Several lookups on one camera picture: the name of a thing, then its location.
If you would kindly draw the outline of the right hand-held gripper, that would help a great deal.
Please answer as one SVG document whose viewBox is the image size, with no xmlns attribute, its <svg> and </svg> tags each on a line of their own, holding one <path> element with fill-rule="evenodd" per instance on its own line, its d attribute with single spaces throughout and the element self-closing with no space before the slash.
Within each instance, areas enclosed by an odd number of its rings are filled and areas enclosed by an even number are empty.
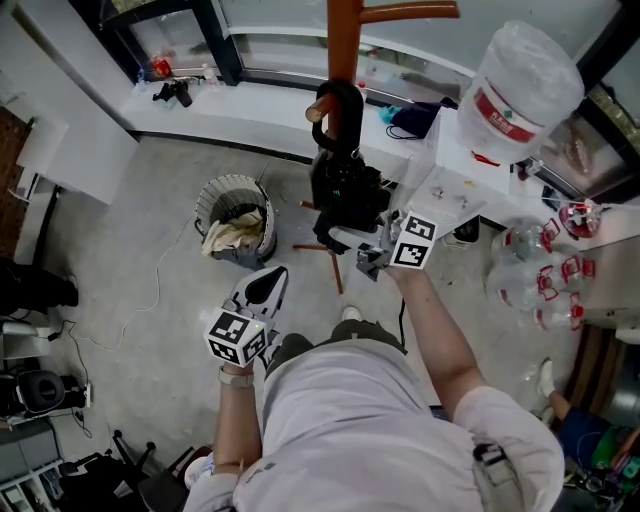
<svg viewBox="0 0 640 512">
<path fill-rule="evenodd" d="M 374 232 L 333 226 L 329 237 L 349 249 L 358 249 L 356 268 L 376 281 L 379 272 L 389 267 L 423 270 L 436 241 L 436 222 L 396 209 Z"/>
</svg>

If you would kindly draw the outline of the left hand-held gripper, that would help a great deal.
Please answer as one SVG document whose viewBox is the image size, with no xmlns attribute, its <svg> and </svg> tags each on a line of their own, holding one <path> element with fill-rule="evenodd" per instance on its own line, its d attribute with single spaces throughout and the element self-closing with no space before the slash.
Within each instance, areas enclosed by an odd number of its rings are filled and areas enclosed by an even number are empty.
<svg viewBox="0 0 640 512">
<path fill-rule="evenodd" d="M 267 367 L 288 282 L 286 267 L 265 267 L 243 278 L 222 306 L 204 311 L 203 338 L 211 355 L 239 368 L 258 358 Z"/>
</svg>

